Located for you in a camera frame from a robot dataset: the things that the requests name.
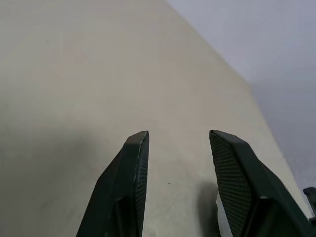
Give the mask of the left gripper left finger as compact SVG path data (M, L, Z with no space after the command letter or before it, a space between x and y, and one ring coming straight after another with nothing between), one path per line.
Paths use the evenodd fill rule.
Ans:
M78 237L140 237L148 180L149 133L129 136L98 178Z

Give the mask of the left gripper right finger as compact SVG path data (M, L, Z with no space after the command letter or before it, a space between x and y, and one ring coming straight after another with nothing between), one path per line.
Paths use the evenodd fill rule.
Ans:
M314 237L308 219L281 180L235 135L211 130L219 195L235 237Z

